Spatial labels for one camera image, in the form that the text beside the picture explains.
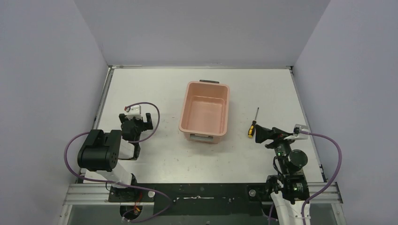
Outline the yellow black handled screwdriver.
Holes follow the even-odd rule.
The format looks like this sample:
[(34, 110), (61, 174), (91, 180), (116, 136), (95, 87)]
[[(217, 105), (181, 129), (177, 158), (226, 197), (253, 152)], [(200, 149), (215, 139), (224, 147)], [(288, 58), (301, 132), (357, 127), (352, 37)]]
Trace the yellow black handled screwdriver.
[(247, 136), (249, 138), (253, 138), (255, 136), (255, 128), (256, 128), (256, 123), (257, 123), (258, 112), (259, 112), (259, 108), (257, 108), (254, 120), (252, 121), (252, 123), (248, 129)]

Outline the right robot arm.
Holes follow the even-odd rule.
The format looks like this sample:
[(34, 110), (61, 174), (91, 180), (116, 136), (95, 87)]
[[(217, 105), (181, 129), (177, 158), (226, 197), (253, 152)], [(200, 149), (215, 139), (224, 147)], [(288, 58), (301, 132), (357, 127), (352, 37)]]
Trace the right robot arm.
[(267, 149), (275, 152), (273, 167), (276, 175), (267, 178), (267, 195), (273, 201), (278, 221), (281, 225), (310, 224), (310, 204), (308, 182), (304, 166), (308, 163), (307, 154), (299, 149), (292, 149), (291, 144), (297, 140), (308, 139), (309, 129), (305, 125), (295, 125), (289, 133), (278, 128), (265, 128), (255, 125), (255, 141), (266, 144)]

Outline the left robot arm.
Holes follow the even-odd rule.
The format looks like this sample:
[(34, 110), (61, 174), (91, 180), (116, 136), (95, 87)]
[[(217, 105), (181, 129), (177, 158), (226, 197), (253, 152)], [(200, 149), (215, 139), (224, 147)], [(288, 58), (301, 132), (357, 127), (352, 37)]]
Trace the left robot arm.
[(153, 130), (150, 113), (119, 114), (121, 128), (104, 132), (92, 129), (85, 139), (78, 155), (78, 165), (90, 172), (95, 172), (109, 181), (114, 188), (126, 188), (136, 185), (134, 174), (128, 172), (120, 160), (137, 160), (141, 151), (138, 143), (141, 133)]

